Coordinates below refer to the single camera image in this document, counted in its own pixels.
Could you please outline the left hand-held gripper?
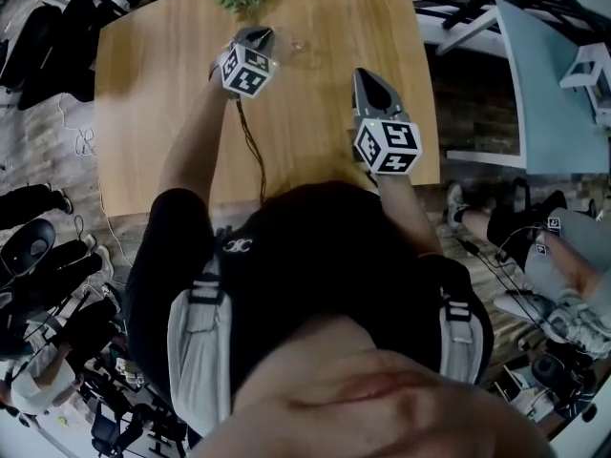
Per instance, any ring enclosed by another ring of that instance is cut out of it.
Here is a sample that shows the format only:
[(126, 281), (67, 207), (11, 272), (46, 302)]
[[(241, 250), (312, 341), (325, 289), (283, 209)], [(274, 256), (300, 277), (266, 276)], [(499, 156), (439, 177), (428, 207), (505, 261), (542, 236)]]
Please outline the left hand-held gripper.
[(278, 63), (273, 59), (275, 32), (269, 27), (240, 29), (221, 59), (221, 82), (233, 94), (256, 98), (271, 81)]

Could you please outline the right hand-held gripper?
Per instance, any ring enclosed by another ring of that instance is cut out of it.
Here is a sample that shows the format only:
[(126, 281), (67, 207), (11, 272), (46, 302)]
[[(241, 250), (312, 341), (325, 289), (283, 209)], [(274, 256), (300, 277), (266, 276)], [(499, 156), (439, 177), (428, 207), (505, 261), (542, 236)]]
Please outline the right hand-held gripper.
[(422, 156), (418, 126), (410, 121), (398, 92), (364, 68), (352, 74), (356, 136), (353, 147), (375, 175), (406, 176)]

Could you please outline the clear glass vase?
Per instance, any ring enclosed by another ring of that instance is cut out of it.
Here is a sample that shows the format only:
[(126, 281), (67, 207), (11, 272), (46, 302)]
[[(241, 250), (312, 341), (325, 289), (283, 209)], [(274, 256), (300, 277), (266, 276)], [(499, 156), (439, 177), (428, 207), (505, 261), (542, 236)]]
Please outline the clear glass vase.
[(288, 64), (291, 60), (305, 54), (310, 49), (310, 41), (303, 35), (296, 34), (284, 27), (273, 27), (273, 59), (279, 64)]

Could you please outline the person's right forearm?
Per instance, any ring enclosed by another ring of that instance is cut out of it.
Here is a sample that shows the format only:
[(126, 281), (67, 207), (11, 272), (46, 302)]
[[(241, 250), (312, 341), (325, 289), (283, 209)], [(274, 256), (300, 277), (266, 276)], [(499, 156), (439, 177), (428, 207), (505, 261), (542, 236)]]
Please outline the person's right forearm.
[(382, 209), (418, 256), (443, 256), (443, 248), (409, 176), (377, 175)]

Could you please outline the person's left forearm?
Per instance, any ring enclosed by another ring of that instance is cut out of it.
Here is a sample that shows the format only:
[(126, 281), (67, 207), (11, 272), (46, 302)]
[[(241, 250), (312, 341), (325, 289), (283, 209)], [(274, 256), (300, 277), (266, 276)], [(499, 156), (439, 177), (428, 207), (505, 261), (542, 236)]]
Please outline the person's left forearm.
[(228, 101), (221, 70), (215, 68), (169, 150), (159, 179), (159, 194), (183, 189), (208, 203)]

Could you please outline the light blue table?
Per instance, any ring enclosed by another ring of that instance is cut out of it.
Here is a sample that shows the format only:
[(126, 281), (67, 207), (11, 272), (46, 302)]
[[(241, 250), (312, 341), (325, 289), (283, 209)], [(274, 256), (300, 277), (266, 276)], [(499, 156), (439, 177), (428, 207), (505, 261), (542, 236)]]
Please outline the light blue table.
[(518, 119), (519, 153), (452, 151), (446, 158), (523, 169), (529, 175), (606, 174), (609, 142), (595, 123), (585, 91), (559, 85), (578, 53), (570, 39), (502, 0), (439, 44), (443, 55), (497, 24), (510, 65)]

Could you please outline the person's black shirt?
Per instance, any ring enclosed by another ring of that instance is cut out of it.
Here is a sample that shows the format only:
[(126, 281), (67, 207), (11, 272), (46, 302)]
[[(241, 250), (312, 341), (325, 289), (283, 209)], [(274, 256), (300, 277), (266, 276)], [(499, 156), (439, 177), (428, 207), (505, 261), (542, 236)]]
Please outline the person's black shirt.
[(306, 320), (323, 315), (349, 317), (377, 347), (438, 370), (443, 292), (468, 302), (482, 323), (483, 354), (492, 354), (492, 325), (468, 270), (418, 256), (375, 194), (339, 181), (304, 185), (217, 239), (203, 200), (172, 189), (152, 205), (124, 296), (129, 354), (163, 397), (171, 304), (211, 260), (232, 304), (233, 390)]

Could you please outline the black mesh office chair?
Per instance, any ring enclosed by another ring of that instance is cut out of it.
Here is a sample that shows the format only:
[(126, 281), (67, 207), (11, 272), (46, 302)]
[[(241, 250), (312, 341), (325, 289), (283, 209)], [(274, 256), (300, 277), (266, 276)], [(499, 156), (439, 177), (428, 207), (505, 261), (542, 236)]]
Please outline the black mesh office chair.
[(0, 88), (18, 95), (19, 111), (59, 94), (93, 101), (99, 32), (93, 0), (71, 0), (64, 10), (52, 5), (34, 9), (6, 55)]

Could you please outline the white desktop rack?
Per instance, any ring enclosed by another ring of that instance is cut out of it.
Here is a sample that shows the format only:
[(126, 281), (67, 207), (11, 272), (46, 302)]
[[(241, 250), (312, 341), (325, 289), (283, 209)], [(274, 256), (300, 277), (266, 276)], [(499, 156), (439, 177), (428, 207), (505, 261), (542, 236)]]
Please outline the white desktop rack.
[(611, 54), (603, 43), (579, 47), (559, 85), (584, 88), (598, 125), (611, 129)]

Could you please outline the black round stool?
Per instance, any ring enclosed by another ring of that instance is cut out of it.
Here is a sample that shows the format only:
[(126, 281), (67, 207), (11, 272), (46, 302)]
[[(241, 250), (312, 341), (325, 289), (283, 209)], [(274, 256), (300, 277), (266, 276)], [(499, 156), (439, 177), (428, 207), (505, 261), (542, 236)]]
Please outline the black round stool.
[(46, 219), (20, 227), (0, 249), (0, 275), (11, 280), (28, 274), (51, 251), (56, 233)]

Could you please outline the white shelf with papers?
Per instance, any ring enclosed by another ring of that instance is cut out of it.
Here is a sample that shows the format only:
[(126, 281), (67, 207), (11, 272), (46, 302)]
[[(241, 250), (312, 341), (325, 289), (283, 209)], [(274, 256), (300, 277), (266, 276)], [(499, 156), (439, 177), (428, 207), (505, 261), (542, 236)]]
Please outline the white shelf with papers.
[(535, 423), (554, 411), (553, 393), (536, 380), (529, 365), (518, 369), (504, 365), (492, 391)]

